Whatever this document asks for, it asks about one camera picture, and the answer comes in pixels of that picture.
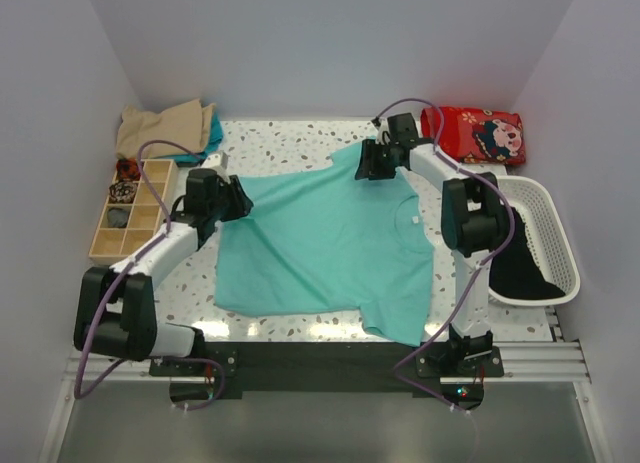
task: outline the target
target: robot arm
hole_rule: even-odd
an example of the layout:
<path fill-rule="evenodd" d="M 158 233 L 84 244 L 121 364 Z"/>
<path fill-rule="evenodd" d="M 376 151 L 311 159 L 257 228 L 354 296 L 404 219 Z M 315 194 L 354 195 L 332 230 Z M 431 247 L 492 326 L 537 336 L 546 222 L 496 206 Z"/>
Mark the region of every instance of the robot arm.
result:
<path fill-rule="evenodd" d="M 506 238 L 509 223 L 498 196 L 472 178 L 461 178 L 438 155 L 430 139 L 421 138 L 410 113 L 389 117 L 380 124 L 376 140 L 362 143 L 356 179 L 390 179 L 403 166 L 427 179 L 442 192 L 441 228 L 456 268 L 456 301 L 468 291 L 449 327 L 449 366 L 463 360 L 481 360 L 491 354 L 493 335 L 488 323 L 489 264 L 482 266 L 467 290 L 473 273 L 490 251 Z M 491 173 L 481 175 L 497 186 Z"/>
<path fill-rule="evenodd" d="M 185 258 L 198 251 L 214 233 L 217 221 L 249 214 L 253 203 L 245 195 L 237 176 L 226 172 L 227 156 L 216 152 L 187 177 L 183 210 L 171 215 L 171 231 L 161 228 L 149 243 L 109 268 L 93 267 L 83 279 L 74 330 L 74 346 L 82 350 L 100 300 L 112 282 L 126 276 L 109 303 L 122 299 L 122 312 L 105 310 L 94 334 L 93 353 L 142 361 L 173 356 L 198 357 L 204 336 L 197 328 L 158 322 L 154 290 Z M 162 240 L 155 246 L 157 237 Z"/>

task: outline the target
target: folded beige fabric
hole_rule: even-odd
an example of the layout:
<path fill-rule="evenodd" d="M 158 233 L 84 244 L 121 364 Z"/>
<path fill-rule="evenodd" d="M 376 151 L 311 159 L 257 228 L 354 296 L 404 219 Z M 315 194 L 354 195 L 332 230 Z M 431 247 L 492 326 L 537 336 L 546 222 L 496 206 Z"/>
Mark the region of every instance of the folded beige fabric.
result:
<path fill-rule="evenodd" d="M 209 137 L 211 136 L 211 118 L 213 118 L 214 111 L 216 111 L 215 103 L 211 103 L 202 109 L 202 138 L 200 139 L 202 149 L 209 144 Z"/>
<path fill-rule="evenodd" d="M 135 158 L 138 149 L 150 140 L 168 140 L 178 143 L 194 153 L 201 152 L 206 146 L 203 137 L 203 115 L 207 108 L 200 106 L 200 100 L 192 100 L 157 114 L 140 111 L 127 106 L 122 112 L 122 124 L 118 129 L 116 155 L 118 158 Z M 156 158 L 184 153 L 169 145 L 152 145 L 145 150 L 145 158 Z"/>

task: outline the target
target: floor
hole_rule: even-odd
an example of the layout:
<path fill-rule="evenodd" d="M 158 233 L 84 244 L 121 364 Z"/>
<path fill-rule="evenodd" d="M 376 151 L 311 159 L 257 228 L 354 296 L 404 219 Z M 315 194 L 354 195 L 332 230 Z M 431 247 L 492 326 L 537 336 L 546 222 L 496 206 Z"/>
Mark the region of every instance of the floor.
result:
<path fill-rule="evenodd" d="M 572 384 L 487 386 L 475 463 L 590 463 Z M 74 405 L 60 463 L 464 463 L 472 422 L 409 394 L 248 393 L 183 414 L 166 383 L 106 382 Z"/>

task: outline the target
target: teal t-shirt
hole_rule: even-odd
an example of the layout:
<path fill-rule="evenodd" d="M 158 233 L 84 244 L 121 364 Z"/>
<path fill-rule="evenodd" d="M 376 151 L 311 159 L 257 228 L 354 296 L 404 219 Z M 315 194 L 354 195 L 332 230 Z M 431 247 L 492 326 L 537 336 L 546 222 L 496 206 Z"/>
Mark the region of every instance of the teal t-shirt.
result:
<path fill-rule="evenodd" d="M 359 309 L 364 330 L 419 345 L 433 247 L 402 175 L 354 179 L 359 144 L 330 168 L 240 178 L 251 214 L 224 224 L 216 304 L 248 316 Z"/>

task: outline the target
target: t-shirt sleeve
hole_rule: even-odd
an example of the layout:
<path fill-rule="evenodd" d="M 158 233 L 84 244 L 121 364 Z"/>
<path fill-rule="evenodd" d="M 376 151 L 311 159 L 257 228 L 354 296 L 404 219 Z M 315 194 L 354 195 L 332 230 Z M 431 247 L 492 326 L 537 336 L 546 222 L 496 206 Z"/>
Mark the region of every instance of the t-shirt sleeve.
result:
<path fill-rule="evenodd" d="M 360 307 L 364 331 L 409 346 L 420 346 L 431 295 L 400 296 Z"/>

